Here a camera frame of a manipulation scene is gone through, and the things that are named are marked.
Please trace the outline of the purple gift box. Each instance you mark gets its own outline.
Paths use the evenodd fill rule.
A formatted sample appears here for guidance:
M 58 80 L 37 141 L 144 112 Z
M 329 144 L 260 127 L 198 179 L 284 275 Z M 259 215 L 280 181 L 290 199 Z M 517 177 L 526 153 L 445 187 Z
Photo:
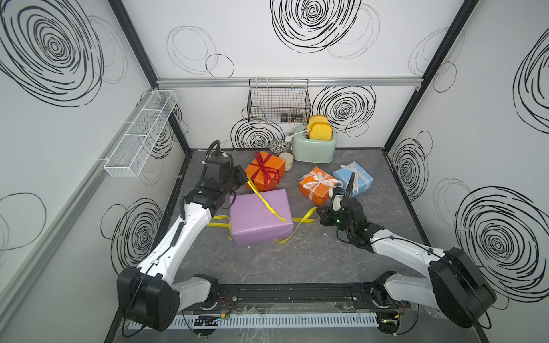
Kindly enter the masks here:
M 260 194 L 285 222 L 273 214 L 256 194 L 238 195 L 230 208 L 232 240 L 237 246 L 270 240 L 282 241 L 294 232 L 286 190 Z

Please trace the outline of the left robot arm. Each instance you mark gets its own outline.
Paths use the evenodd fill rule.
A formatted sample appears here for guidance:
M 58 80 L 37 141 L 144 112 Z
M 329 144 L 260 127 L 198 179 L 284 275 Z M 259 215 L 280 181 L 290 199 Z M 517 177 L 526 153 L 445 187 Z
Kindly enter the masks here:
M 248 178 L 224 152 L 207 154 L 203 164 L 203 175 L 182 200 L 176 222 L 137 267 L 126 268 L 117 277 L 118 312 L 124 321 L 162 332 L 182 310 L 213 301 L 215 278 L 202 274 L 183 282 L 175 282 L 174 278 L 194 240 L 227 196 L 246 184 Z

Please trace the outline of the yellow ribbon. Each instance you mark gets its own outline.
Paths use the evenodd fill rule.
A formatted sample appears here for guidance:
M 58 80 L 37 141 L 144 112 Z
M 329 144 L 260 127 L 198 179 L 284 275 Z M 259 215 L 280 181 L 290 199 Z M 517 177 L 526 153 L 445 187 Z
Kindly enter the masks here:
M 274 241 L 286 244 L 303 224 L 317 221 L 316 207 L 301 217 L 293 217 L 287 192 L 284 189 L 241 194 L 232 198 L 228 215 L 217 215 L 210 227 L 226 228 L 229 238 L 237 246 Z

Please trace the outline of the orange box red ribbon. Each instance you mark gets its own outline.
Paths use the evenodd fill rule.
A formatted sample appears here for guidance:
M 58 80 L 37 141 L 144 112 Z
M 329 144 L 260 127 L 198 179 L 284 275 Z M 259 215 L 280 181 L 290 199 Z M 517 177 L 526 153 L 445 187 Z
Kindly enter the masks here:
M 265 151 L 254 153 L 253 161 L 245 169 L 260 192 L 274 190 L 285 175 L 286 162 Z

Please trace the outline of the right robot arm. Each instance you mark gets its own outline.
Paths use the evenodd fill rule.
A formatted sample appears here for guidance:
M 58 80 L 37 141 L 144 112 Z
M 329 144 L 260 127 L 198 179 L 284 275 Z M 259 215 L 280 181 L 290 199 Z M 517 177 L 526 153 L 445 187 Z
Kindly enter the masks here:
M 319 209 L 320 222 L 344 232 L 346 244 L 389 257 L 420 273 L 407 277 L 387 271 L 372 282 L 370 296 L 379 308 L 412 302 L 441 311 L 451 322 L 470 328 L 497 300 L 479 268 L 461 249 L 442 250 L 401 237 L 367 219 L 353 197 L 353 182 L 330 181 L 330 204 Z

